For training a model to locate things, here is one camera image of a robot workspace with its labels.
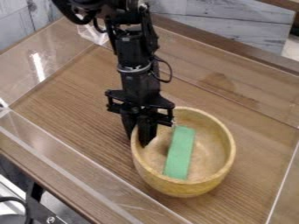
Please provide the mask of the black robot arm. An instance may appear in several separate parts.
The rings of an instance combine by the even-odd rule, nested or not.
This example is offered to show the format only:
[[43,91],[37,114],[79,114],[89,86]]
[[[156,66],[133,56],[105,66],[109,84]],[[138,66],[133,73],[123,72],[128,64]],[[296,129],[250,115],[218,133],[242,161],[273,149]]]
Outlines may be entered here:
[[107,35],[115,70],[121,77],[118,90],[107,90],[106,110],[121,115],[125,133],[138,133],[138,142],[148,145],[157,126],[173,124],[174,104],[160,95],[160,84],[169,82],[158,74],[164,61],[158,49],[149,4],[142,0],[51,0],[63,17],[75,25],[103,22],[97,32]]

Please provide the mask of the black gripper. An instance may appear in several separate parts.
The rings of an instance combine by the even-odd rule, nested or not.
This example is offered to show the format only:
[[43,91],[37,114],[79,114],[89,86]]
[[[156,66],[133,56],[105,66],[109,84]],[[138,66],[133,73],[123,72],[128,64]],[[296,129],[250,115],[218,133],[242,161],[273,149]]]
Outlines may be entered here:
[[137,125],[138,142],[145,147],[156,136],[157,124],[173,124],[173,103],[161,97],[162,80],[157,65],[117,66],[121,89],[107,90],[106,110],[119,114],[126,137]]

